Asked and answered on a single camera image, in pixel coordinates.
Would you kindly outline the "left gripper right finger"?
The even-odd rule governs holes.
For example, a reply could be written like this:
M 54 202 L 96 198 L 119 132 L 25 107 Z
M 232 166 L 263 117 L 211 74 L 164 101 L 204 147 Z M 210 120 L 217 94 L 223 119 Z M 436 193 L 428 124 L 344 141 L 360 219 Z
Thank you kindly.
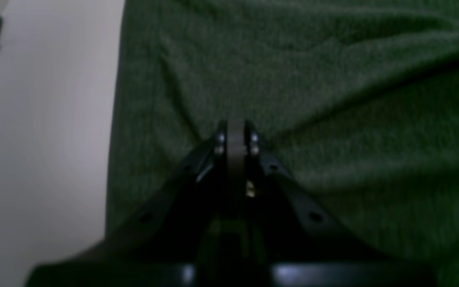
M 353 234 L 295 180 L 255 126 L 237 120 L 237 177 L 253 252 L 274 287 L 437 287 L 425 263 L 389 256 Z

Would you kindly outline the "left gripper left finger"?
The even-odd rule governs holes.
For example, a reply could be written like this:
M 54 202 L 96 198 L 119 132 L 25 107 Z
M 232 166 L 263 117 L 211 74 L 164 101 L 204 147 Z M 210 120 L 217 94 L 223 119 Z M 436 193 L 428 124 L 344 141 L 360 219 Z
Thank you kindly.
M 231 214 L 227 145 L 223 121 L 119 228 L 73 258 L 36 267 L 26 285 L 191 285 L 209 225 L 216 216 Z

